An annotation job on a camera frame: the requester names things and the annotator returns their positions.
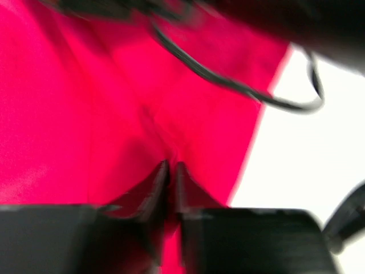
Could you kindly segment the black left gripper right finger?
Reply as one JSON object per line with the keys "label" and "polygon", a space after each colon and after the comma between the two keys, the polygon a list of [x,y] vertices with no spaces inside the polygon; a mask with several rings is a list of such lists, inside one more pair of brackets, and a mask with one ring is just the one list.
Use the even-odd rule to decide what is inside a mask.
{"label": "black left gripper right finger", "polygon": [[176,171],[176,211],[185,213],[192,209],[224,208],[201,187],[183,162],[178,162]]}

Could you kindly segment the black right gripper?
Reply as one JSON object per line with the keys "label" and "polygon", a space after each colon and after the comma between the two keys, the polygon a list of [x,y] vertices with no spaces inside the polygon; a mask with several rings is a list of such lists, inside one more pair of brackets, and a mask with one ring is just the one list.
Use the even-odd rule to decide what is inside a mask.
{"label": "black right gripper", "polygon": [[65,14],[126,19],[137,10],[188,21],[199,7],[364,73],[364,1],[45,1]]}

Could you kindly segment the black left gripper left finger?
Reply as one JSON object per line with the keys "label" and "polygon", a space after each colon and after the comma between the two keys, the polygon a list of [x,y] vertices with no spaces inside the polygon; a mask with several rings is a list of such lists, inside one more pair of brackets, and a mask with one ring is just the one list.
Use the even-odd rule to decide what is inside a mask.
{"label": "black left gripper left finger", "polygon": [[168,183],[169,164],[163,160],[144,180],[102,207],[102,213],[113,219],[141,223],[154,217],[164,218]]}

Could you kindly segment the red t shirt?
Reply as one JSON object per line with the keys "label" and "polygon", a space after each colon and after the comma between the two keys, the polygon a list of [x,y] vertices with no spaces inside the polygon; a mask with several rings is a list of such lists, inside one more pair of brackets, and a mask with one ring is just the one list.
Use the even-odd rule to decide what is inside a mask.
{"label": "red t shirt", "polygon": [[[154,15],[206,68],[265,95],[288,43],[199,7]],[[1,272],[243,273],[245,212],[228,200],[263,103],[196,75],[158,42],[146,14],[64,14],[1,2]],[[169,164],[164,218],[102,207]],[[176,211],[176,171],[224,208]]]}

